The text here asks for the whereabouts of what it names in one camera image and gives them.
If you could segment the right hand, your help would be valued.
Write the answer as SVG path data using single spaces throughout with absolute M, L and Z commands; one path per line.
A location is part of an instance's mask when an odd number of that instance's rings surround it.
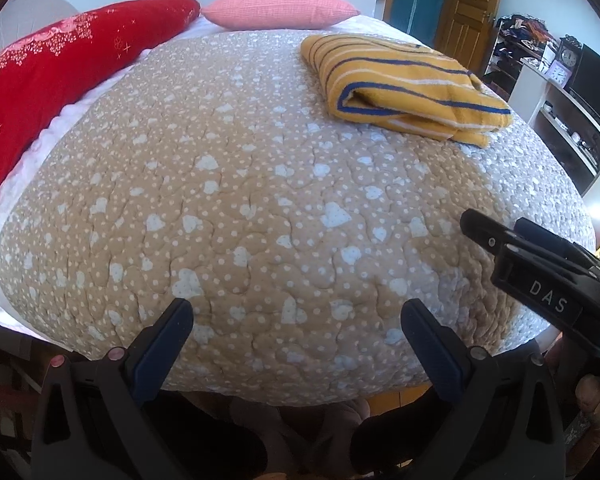
M 588 423 L 580 438 L 566 453 L 567 477 L 576 476 L 600 447 L 600 378 L 585 374 L 585 356 L 570 340 L 560 335 L 545 355 L 545 362 L 556 384 L 556 399 L 564 408 L 567 425 L 572 411 L 581 413 Z

